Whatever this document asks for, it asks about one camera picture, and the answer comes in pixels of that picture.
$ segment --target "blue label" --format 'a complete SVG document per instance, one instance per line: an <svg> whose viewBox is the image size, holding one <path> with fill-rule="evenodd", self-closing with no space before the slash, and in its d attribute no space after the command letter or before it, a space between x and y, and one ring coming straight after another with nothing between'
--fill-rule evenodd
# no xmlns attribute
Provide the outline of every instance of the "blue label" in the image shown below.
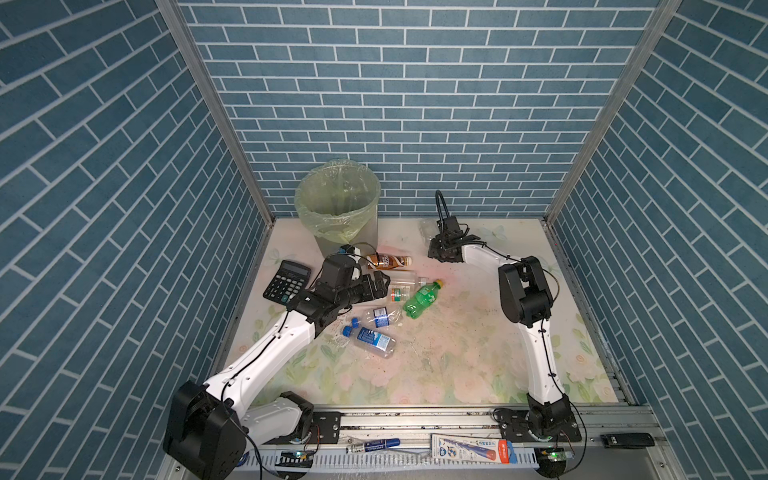
<svg viewBox="0 0 768 480"><path fill-rule="evenodd" d="M382 307L373 310L373 322L376 324L376 328L389 326L389 314L386 308Z"/></svg>
<svg viewBox="0 0 768 480"><path fill-rule="evenodd" d="M363 327L360 329L360 333L357 334L357 339L362 340L365 343L375 345L376 341L379 339L379 336L381 336L381 333L374 332L373 330L369 330Z"/></svg>
<svg viewBox="0 0 768 480"><path fill-rule="evenodd" d="M357 339L365 343L369 343L379 350L386 352L386 347L389 345L390 338L386 335L382 335L379 332L367 329L365 327L360 329L360 333L357 334Z"/></svg>

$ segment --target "product package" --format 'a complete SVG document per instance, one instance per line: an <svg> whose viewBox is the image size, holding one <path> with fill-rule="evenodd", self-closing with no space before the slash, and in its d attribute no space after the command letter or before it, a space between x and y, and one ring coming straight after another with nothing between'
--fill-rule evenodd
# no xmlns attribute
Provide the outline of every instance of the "product package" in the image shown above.
<svg viewBox="0 0 768 480"><path fill-rule="evenodd" d="M432 457L460 462L514 464L518 462L512 442L432 434Z"/></svg>

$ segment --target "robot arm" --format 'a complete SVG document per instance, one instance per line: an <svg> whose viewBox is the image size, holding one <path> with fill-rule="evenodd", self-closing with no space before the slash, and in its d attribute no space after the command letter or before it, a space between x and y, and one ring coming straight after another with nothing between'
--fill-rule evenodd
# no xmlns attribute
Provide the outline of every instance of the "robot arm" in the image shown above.
<svg viewBox="0 0 768 480"><path fill-rule="evenodd" d="M462 230L448 212L440 190L435 192L435 200L440 231L430 241L428 256L441 262L470 263L498 275L502 311L520 329L528 357L531 434L542 440L557 436L565 425L575 424L575 418L554 364L549 333L554 299L541 264L536 257L514 258L493 250L480 237L471 235L469 227Z"/></svg>
<svg viewBox="0 0 768 480"><path fill-rule="evenodd" d="M268 405L249 410L261 389L285 363L336 320L341 309L383 298L389 277L362 275L359 251L326 257L313 291L302 290L286 312L239 359L202 385L184 383L170 402L163 450L203 480L220 480L237 466L246 435L255 444L279 436L304 439L313 405L284 392Z"/></svg>
<svg viewBox="0 0 768 480"><path fill-rule="evenodd" d="M482 245L464 245L462 256L464 261L470 265L479 266L489 273L498 273L502 310L507 318L511 317L518 320L512 321L522 334L523 346L528 357L528 394L542 405L557 402L563 397L561 394L563 387L556 376L557 371L554 362L548 362L548 355L551 355L553 350L549 328L548 325L545 325L549 318L552 298L548 288L536 293L526 293L521 288L521 276L525 277L526 270L541 272L539 281L543 280L543 284L546 286L546 280L543 278L544 272L541 270L538 260L534 257L528 257L525 260L532 263L532 265L528 265L522 263L520 259L512 260L508 256L502 256ZM523 270L522 275L518 272L518 267ZM542 317L546 316L546 318L538 320L526 318L526 316L533 317L535 308L538 306L546 312L541 315Z"/></svg>

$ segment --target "plastic garbage bag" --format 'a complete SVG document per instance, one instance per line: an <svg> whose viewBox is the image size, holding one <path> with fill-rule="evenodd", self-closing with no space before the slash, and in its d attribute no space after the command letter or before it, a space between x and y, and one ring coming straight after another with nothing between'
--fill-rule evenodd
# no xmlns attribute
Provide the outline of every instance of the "plastic garbage bag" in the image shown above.
<svg viewBox="0 0 768 480"><path fill-rule="evenodd" d="M381 183L365 165L345 158L313 168L296 189L301 223L315 237L349 243L373 218Z"/></svg>

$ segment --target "blue marker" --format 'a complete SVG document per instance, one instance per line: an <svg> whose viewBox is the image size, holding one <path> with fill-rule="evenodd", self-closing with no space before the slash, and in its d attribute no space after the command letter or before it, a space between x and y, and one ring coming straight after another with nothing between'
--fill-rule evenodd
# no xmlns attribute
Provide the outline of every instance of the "blue marker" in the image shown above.
<svg viewBox="0 0 768 480"><path fill-rule="evenodd" d="M400 445L400 439L373 440L371 442L356 443L346 448L347 453L375 452L376 450L389 449Z"/></svg>

